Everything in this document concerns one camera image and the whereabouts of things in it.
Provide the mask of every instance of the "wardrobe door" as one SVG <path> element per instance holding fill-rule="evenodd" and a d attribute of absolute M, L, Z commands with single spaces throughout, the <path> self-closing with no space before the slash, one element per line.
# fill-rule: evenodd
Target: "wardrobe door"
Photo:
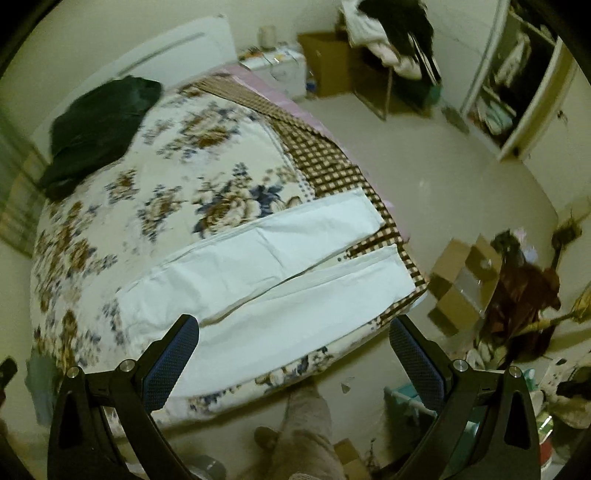
<path fill-rule="evenodd" d="M 560 212 L 591 189 L 591 85 L 577 68 L 558 114 L 524 159 Z"/>

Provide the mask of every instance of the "curtain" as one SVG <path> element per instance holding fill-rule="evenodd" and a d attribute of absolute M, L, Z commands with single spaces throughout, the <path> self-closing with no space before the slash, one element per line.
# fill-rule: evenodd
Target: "curtain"
<path fill-rule="evenodd" d="M 0 238 L 32 256 L 45 197 L 37 181 L 47 163 L 0 111 Z"/>

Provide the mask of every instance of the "metal bolt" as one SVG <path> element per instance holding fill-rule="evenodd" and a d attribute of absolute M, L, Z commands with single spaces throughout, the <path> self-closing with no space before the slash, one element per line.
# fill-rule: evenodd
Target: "metal bolt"
<path fill-rule="evenodd" d="M 76 378 L 80 373 L 80 369 L 78 367 L 71 367 L 68 369 L 67 376 L 70 378 Z"/>
<path fill-rule="evenodd" d="M 459 372 L 465 372 L 470 368 L 470 365 L 468 365 L 468 362 L 466 362 L 465 360 L 458 359 L 453 361 L 453 368 L 455 368 Z"/>
<path fill-rule="evenodd" d="M 123 360 L 119 364 L 119 368 L 122 372 L 131 372 L 135 367 L 135 360 Z"/>
<path fill-rule="evenodd" d="M 521 376 L 521 370 L 519 369 L 519 367 L 511 365 L 509 367 L 509 375 L 515 378 L 519 378 Z"/>

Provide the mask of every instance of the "pink bedsheet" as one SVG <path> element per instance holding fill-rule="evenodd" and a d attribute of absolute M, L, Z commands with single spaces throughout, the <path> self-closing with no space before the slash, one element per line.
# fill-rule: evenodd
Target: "pink bedsheet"
<path fill-rule="evenodd" d="M 270 102 L 273 102 L 275 105 L 282 107 L 284 110 L 291 113 L 294 117 L 303 120 L 308 125 L 315 128 L 319 132 L 329 137 L 332 141 L 334 141 L 341 148 L 341 150 L 345 152 L 348 159 L 351 162 L 355 163 L 359 168 L 361 168 L 363 174 L 365 175 L 365 178 L 368 179 L 371 186 L 374 188 L 374 190 L 377 192 L 377 194 L 384 202 L 384 205 L 392 215 L 392 218 L 394 218 L 394 221 L 396 222 L 396 226 L 398 227 L 398 230 L 400 231 L 402 238 L 404 238 L 405 242 L 408 242 L 408 240 L 410 239 L 410 234 L 400 224 L 399 219 L 397 218 L 395 213 L 394 205 L 387 198 L 385 198 L 384 195 L 382 195 L 382 193 L 380 193 L 380 191 L 375 187 L 375 184 L 374 182 L 372 182 L 371 176 L 369 175 L 367 169 L 365 169 L 363 165 L 361 165 L 355 158 L 353 158 L 350 152 L 341 144 L 341 142 L 339 142 L 337 138 L 335 138 L 335 136 L 332 133 L 330 133 L 330 131 L 322 124 L 322 122 L 317 120 L 311 113 L 302 110 L 297 105 L 297 103 L 287 98 L 285 95 L 283 95 L 283 93 L 267 85 L 262 79 L 260 79 L 250 70 L 244 68 L 242 65 L 236 64 L 225 66 L 224 70 L 227 73 L 231 74 L 237 82 L 250 88 L 250 90 L 253 90 L 254 92 L 258 93 Z"/>

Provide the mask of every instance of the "brown cloth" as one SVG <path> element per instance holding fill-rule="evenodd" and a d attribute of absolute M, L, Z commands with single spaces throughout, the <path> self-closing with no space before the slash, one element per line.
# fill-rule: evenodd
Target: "brown cloth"
<path fill-rule="evenodd" d="M 560 309 L 559 289 L 560 279 L 551 268 L 542 271 L 528 263 L 504 263 L 486 312 L 486 333 L 506 343 L 522 328 L 537 322 L 540 310 Z M 502 365 L 510 364 L 522 353 L 534 358 L 543 355 L 553 333 L 554 327 L 551 327 L 542 333 L 533 332 L 515 338 Z"/>

